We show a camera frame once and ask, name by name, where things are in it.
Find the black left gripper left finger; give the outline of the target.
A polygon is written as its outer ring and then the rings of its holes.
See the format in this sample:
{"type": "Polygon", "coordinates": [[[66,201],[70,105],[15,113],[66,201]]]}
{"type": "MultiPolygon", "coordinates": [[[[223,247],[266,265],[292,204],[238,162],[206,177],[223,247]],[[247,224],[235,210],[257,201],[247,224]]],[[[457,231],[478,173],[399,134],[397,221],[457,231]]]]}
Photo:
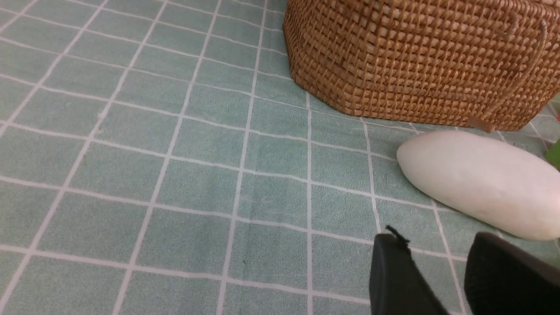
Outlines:
{"type": "Polygon", "coordinates": [[[374,238],[369,295],[372,315],[448,315],[394,227],[374,238]]]}

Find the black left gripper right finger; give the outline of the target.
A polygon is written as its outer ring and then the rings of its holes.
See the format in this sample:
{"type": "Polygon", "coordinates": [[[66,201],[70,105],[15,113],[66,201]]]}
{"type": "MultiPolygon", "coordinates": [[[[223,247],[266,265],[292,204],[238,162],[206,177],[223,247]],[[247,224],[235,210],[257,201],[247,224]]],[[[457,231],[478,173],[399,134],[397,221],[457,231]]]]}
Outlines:
{"type": "Polygon", "coordinates": [[[474,315],[560,312],[559,269],[489,232],[474,237],[464,291],[474,315]]]}

